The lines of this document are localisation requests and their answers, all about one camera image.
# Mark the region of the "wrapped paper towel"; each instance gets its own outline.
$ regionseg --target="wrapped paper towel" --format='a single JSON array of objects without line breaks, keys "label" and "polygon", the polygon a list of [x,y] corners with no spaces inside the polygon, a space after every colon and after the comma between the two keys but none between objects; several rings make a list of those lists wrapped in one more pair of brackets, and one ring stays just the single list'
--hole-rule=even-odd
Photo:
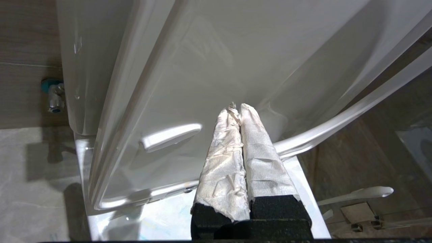
[{"label": "wrapped paper towel", "polygon": [[300,196],[283,166],[257,111],[242,104],[241,140],[245,160],[248,197],[293,195]]},{"label": "wrapped paper towel", "polygon": [[219,114],[194,200],[194,204],[210,206],[233,222],[250,218],[240,124],[233,103]]}]

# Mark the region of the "paper towel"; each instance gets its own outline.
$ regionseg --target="paper towel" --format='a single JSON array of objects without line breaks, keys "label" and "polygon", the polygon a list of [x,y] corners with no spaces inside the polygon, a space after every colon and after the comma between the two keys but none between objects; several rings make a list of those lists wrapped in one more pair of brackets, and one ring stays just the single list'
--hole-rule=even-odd
[{"label": "paper towel", "polygon": [[194,200],[233,222],[250,218],[240,123],[234,103],[219,114]]},{"label": "paper towel", "polygon": [[252,106],[242,104],[240,113],[249,201],[255,197],[280,195],[293,195],[300,200],[257,111]]}]

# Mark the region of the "white marble floor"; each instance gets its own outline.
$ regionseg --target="white marble floor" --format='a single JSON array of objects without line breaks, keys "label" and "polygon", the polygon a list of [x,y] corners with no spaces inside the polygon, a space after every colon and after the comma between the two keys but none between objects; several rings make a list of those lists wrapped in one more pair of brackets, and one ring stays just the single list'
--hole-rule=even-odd
[{"label": "white marble floor", "polygon": [[89,239],[69,127],[0,130],[0,241]]}]

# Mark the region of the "white tissue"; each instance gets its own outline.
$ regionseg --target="white tissue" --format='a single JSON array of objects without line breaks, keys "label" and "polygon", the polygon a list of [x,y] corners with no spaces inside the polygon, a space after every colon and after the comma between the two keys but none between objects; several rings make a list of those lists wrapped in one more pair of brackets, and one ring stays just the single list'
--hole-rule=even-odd
[{"label": "white tissue", "polygon": [[240,113],[249,200],[281,195],[293,195],[300,200],[257,111],[252,106],[242,104]]},{"label": "white tissue", "polygon": [[250,218],[240,123],[233,103],[219,114],[194,200],[233,222]]}]

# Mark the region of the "grout line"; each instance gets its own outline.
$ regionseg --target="grout line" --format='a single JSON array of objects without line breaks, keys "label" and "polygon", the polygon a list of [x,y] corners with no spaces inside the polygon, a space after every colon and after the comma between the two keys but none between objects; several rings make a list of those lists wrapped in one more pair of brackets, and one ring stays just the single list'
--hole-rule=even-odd
[{"label": "grout line", "polygon": [[4,65],[16,65],[16,66],[28,66],[28,67],[60,67],[61,68],[61,66],[22,64],[22,63],[12,63],[12,62],[0,62],[0,64],[4,64]]}]

